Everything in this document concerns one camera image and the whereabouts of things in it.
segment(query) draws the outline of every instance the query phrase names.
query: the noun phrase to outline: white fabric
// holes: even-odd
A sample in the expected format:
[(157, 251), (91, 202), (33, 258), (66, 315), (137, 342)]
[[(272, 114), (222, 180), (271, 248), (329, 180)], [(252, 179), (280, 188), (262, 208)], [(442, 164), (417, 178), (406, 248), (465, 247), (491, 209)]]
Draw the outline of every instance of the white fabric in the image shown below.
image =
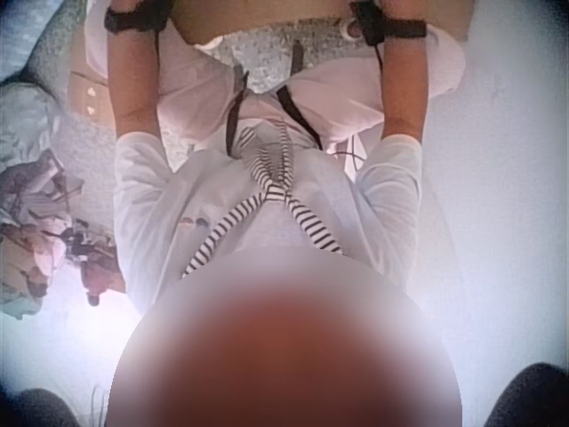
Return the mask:
[[(264, 141), (279, 141), (264, 121), (255, 125)], [(225, 128), (212, 136), (222, 146)], [(308, 149), (291, 130), (295, 146), (294, 192), (327, 225), (344, 254), (404, 286), (417, 245), (421, 202), (421, 145), (394, 135), (379, 142), (352, 182), (333, 157)], [(130, 133), (117, 143), (116, 242), (126, 290), (140, 312), (180, 280), (212, 227), (259, 187), (241, 160), (217, 149), (190, 156), (172, 173), (162, 142)], [(266, 204), (221, 242), (216, 257), (260, 246), (311, 246), (306, 233), (280, 204)]]

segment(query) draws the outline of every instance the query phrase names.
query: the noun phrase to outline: black and white striped ribbon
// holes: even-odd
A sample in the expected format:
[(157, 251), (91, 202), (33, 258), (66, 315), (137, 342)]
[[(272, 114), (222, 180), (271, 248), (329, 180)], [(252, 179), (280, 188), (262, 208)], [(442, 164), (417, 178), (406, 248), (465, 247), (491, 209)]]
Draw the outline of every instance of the black and white striped ribbon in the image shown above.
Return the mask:
[(244, 221), (245, 218), (259, 209), (265, 202), (285, 203), (291, 210), (296, 222), (307, 233), (310, 241), (317, 249), (342, 254), (341, 248), (332, 236), (332, 233), (317, 215), (299, 200), (293, 198), (291, 193), (294, 177), (292, 141), (285, 123), (281, 121), (277, 126), (280, 135), (279, 145), (281, 152), (276, 175), (271, 174), (274, 167), (265, 146), (259, 145), (252, 149), (248, 148), (248, 145), (251, 144), (256, 136), (255, 131), (251, 128), (246, 128), (241, 133), (236, 149), (243, 153), (244, 163), (254, 180), (261, 187), (262, 192), (247, 198), (225, 215), (192, 257), (184, 271), (184, 276), (206, 265), (212, 259), (215, 249), (225, 235), (239, 222)]

